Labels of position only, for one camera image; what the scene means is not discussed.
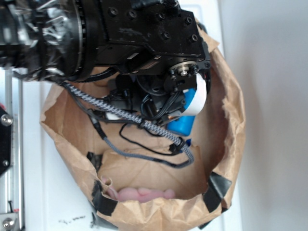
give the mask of black metal housing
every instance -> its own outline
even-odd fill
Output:
[[[0,118],[7,114],[0,107]],[[0,123],[0,176],[11,166],[11,140],[12,126],[4,126]]]

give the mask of pink soft object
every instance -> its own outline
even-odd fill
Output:
[[[117,192],[113,186],[110,186],[107,190],[107,194],[114,200],[117,201],[139,201],[140,203],[145,203],[151,201],[155,198],[165,198],[165,199],[173,199],[175,198],[175,193],[172,189],[168,189],[166,191],[156,190],[156,189],[146,189],[146,188],[124,188]]]

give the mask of black bracket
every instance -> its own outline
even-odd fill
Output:
[[[0,107],[0,176],[12,165],[12,117]]]

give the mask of cable tie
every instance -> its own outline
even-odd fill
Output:
[[[179,145],[176,145],[175,143],[173,143],[172,145],[169,146],[169,150],[172,152],[172,154],[182,153],[182,148],[186,144],[186,141],[182,137],[179,137],[179,139],[181,140]]]

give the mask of brown paper bag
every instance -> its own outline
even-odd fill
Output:
[[[193,166],[172,169],[121,157],[101,140],[88,116],[61,87],[53,86],[45,102],[41,124],[54,139],[76,183],[97,209],[97,215],[122,231],[186,231],[202,227],[231,206],[245,142],[244,100],[236,78],[216,48],[217,43],[206,34],[203,36],[210,45],[212,89],[191,134],[196,158]],[[75,85],[94,97],[108,94],[105,81]],[[102,127],[120,149],[149,154],[119,137],[121,125],[102,123]],[[151,148],[165,149],[170,145],[165,139],[149,136],[135,127],[127,128],[125,133]],[[103,154],[98,173],[86,157],[88,152]],[[179,155],[169,161],[184,159],[184,155]],[[102,184],[102,176],[110,178],[117,190],[172,188],[177,198],[120,203],[104,195],[108,186]]]

